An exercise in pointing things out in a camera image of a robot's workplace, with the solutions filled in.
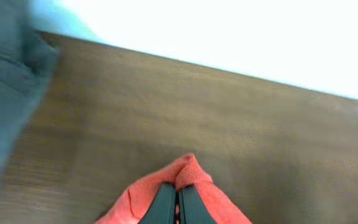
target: red fabric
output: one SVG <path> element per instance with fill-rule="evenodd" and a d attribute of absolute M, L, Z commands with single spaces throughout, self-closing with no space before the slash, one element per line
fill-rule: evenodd
<path fill-rule="evenodd" d="M 174 184 L 176 190 L 194 184 L 206 209 L 217 224 L 251 223 L 213 184 L 211 176 L 200 167 L 196 157 L 187 154 L 130 185 L 110 211 L 95 224 L 139 223 L 164 182 Z"/>

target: wood grain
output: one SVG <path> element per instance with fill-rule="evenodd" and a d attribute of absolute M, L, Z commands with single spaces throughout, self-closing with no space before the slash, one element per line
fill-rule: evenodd
<path fill-rule="evenodd" d="M 91 223 L 187 152 L 254 223 L 358 223 L 357 100 L 44 37 L 61 64 L 2 173 L 0 223 Z"/>

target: light blue surface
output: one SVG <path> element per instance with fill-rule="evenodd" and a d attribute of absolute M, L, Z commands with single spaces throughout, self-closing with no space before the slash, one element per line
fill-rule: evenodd
<path fill-rule="evenodd" d="M 36 28 L 358 99 L 358 1 L 33 0 Z"/>

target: blue fabric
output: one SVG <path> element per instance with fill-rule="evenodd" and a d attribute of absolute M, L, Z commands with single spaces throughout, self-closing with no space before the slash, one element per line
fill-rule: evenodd
<path fill-rule="evenodd" d="M 28 25 L 24 1 L 0 0 L 0 170 L 47 90 L 58 50 Z"/>

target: white background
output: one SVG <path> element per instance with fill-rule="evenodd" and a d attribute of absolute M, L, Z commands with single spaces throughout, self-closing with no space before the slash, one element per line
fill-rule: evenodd
<path fill-rule="evenodd" d="M 33 0 L 34 26 L 358 99 L 358 0 Z"/>

